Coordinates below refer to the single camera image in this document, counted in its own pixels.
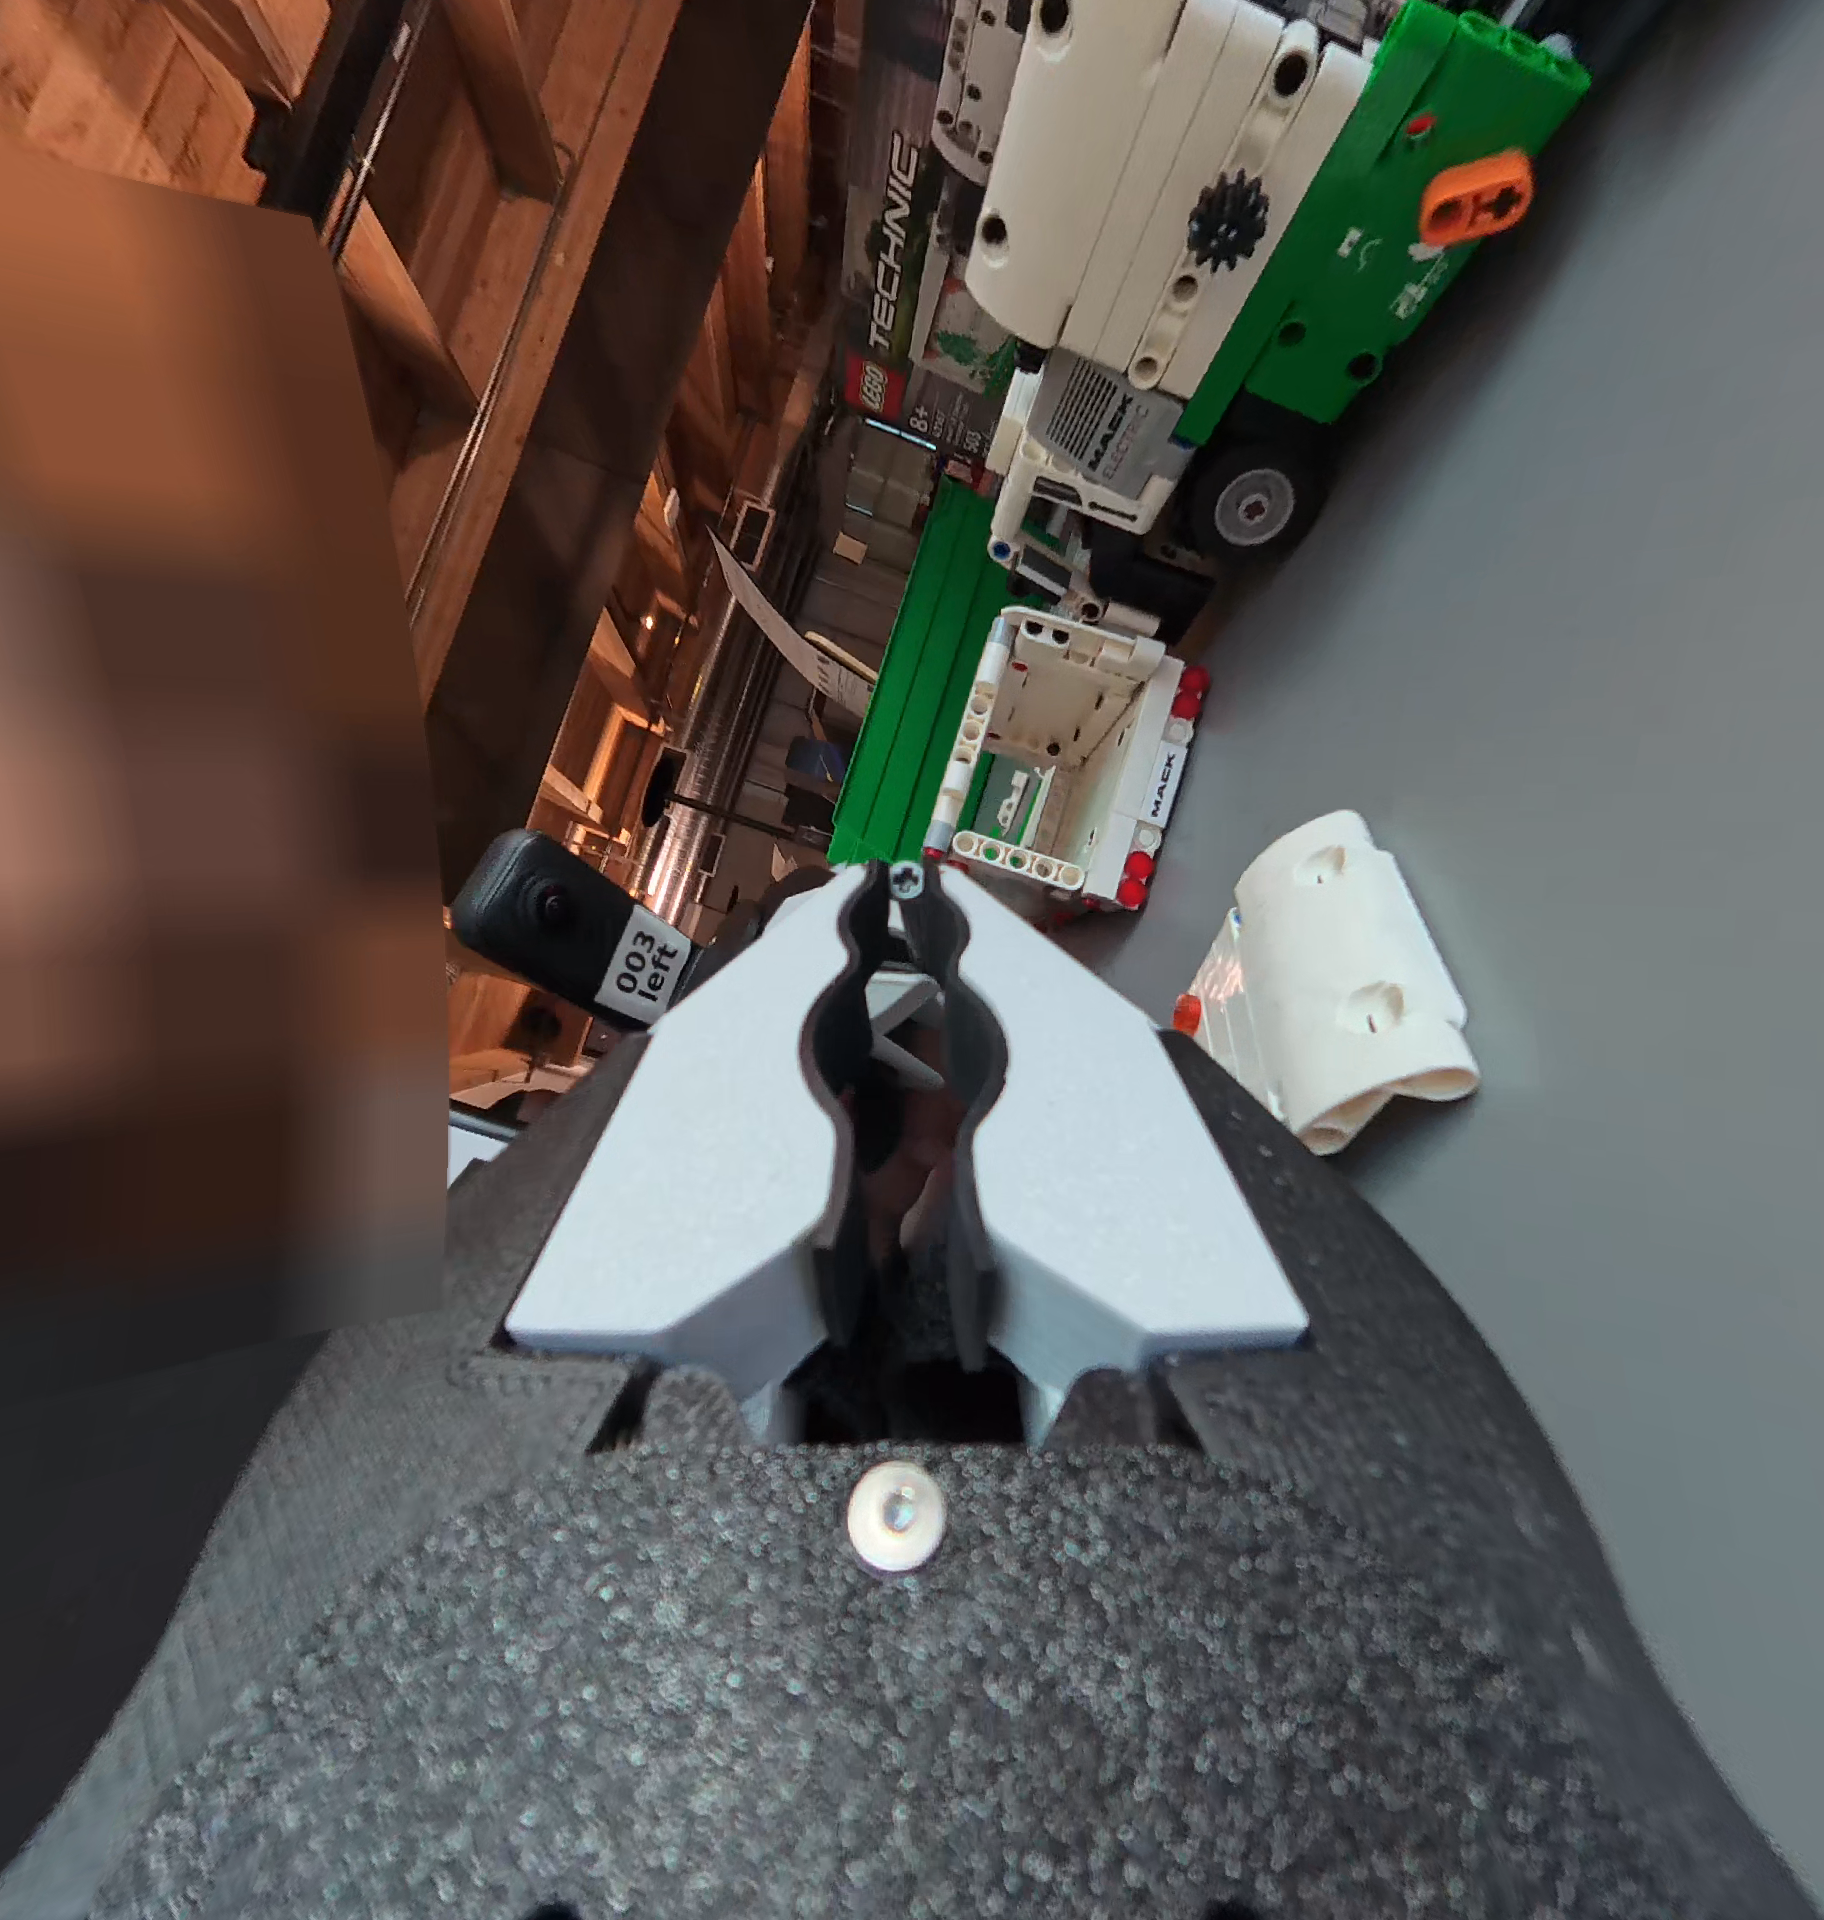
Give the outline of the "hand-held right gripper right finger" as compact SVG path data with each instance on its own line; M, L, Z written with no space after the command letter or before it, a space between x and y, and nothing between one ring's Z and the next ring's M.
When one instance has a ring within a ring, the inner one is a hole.
M920 867L920 966L965 1103L948 1303L965 1368L1004 1361L1024 1431L1076 1381L1284 1351L1309 1316L1168 1035L980 883Z

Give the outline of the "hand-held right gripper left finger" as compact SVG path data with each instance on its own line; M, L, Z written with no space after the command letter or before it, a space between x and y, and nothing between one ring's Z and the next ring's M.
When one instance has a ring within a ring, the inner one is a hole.
M877 870L841 868L653 1027L504 1319L512 1356L699 1370L757 1438L804 1438L790 1381L873 1288L842 1099L875 968Z

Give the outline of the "white curved lego panel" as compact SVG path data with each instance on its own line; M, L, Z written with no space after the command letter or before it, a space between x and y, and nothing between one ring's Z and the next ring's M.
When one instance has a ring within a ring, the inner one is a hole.
M1397 1097L1481 1087L1466 1018L1397 862L1336 811L1245 868L1170 1025L1309 1153L1336 1156Z

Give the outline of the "green lego panel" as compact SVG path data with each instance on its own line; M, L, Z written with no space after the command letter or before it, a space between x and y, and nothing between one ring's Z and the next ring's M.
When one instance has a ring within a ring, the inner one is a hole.
M993 502L943 480L858 733L828 848L834 867L922 856L974 674L1009 603L989 558Z

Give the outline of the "lego set box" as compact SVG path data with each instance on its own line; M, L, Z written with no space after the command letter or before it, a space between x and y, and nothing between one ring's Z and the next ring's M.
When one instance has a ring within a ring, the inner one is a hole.
M869 3L847 156L844 404L985 471L1014 336L967 290L1034 7Z

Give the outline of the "white and green lego truck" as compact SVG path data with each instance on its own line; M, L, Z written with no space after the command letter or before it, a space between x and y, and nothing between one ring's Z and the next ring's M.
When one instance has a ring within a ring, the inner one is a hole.
M967 290L1017 343L993 622L927 857L1044 923L1151 892L1223 581L1592 89L1538 5L1034 5Z

